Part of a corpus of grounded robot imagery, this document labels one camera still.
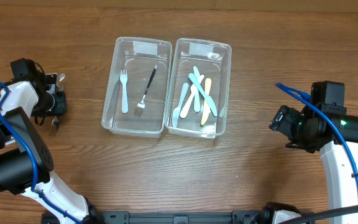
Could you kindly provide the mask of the black handled metal fork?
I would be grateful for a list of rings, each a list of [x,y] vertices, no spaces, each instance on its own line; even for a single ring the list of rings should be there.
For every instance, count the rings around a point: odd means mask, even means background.
[[[134,116],[137,117],[137,118],[140,118],[140,117],[141,117],[141,115],[142,115],[142,113],[143,113],[143,111],[144,111],[144,109],[145,109],[145,98],[146,98],[146,96],[147,96],[147,92],[148,92],[148,90],[149,90],[149,88],[150,88],[150,85],[151,85],[151,83],[152,83],[152,80],[154,79],[154,76],[155,76],[155,73],[156,73],[156,71],[157,71],[157,68],[158,68],[158,66],[155,65],[155,66],[154,66],[154,69],[153,69],[153,71],[152,71],[152,73],[151,73],[151,75],[150,75],[150,78],[149,78],[148,84],[147,84],[147,86],[146,86],[146,89],[145,89],[145,91],[144,91],[144,94],[143,94],[143,96],[142,96],[142,99],[141,99],[141,101],[137,104],[137,107],[136,107],[136,109],[135,109],[135,111],[134,111]]]

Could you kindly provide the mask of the pale blue plastic fork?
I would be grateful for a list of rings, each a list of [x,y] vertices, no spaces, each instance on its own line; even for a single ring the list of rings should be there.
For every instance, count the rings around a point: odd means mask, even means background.
[[[121,111],[122,113],[126,114],[129,111],[128,98],[127,98],[127,81],[128,81],[127,70],[121,70],[119,79],[122,85]]]

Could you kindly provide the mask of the pale blue plastic knife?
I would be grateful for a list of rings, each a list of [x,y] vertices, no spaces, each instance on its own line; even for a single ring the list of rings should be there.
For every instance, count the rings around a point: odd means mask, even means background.
[[[187,82],[183,83],[182,88],[181,88],[181,92],[180,92],[180,98],[179,98],[178,106],[173,110],[173,113],[172,113],[172,126],[174,128],[177,127],[181,107],[182,107],[183,102],[185,100],[185,96],[187,94],[188,89],[189,89],[189,84]]]

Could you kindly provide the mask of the white plastic knife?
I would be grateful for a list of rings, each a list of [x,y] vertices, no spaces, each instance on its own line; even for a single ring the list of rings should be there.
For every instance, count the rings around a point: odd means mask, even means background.
[[[201,76],[197,66],[193,67],[193,71],[194,71],[196,78],[199,78]],[[196,112],[196,113],[200,112],[200,109],[201,109],[200,108],[200,94],[199,94],[198,89],[196,89],[196,91],[195,91],[194,107],[193,108],[194,108],[194,112]]]
[[[198,91],[197,88],[194,85],[192,85],[190,88],[190,95],[180,112],[180,118],[183,119],[186,118],[191,106],[191,102],[193,101],[193,98],[195,97],[197,91]]]

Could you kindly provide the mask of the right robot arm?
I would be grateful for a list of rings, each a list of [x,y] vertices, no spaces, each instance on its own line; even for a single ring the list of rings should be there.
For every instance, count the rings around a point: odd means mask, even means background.
[[[283,105],[269,128],[285,135],[289,149],[318,152],[326,176],[329,209],[301,213],[295,207],[268,204],[259,223],[358,223],[358,116],[347,114],[345,85],[314,82],[311,92],[277,83],[276,86],[304,104],[300,111]]]

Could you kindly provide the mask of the cream yellow plastic knife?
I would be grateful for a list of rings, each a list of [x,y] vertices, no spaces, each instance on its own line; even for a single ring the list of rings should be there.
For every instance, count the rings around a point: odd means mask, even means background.
[[[211,85],[212,85],[212,80],[210,78],[207,78],[204,82],[204,92],[207,95],[209,95],[209,93],[211,91]],[[200,124],[202,126],[204,126],[206,124],[206,122],[208,120],[209,112],[210,112],[209,104],[206,100],[204,100],[203,114],[202,114],[201,122],[200,122]]]

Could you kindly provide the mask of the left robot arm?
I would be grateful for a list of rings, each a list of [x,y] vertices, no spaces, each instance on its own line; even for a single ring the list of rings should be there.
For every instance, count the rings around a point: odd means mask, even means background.
[[[54,171],[52,155],[35,126],[51,117],[57,132],[67,112],[63,74],[45,73],[26,58],[11,62],[13,79],[0,82],[0,192],[41,204],[42,223],[105,223],[101,212]]]

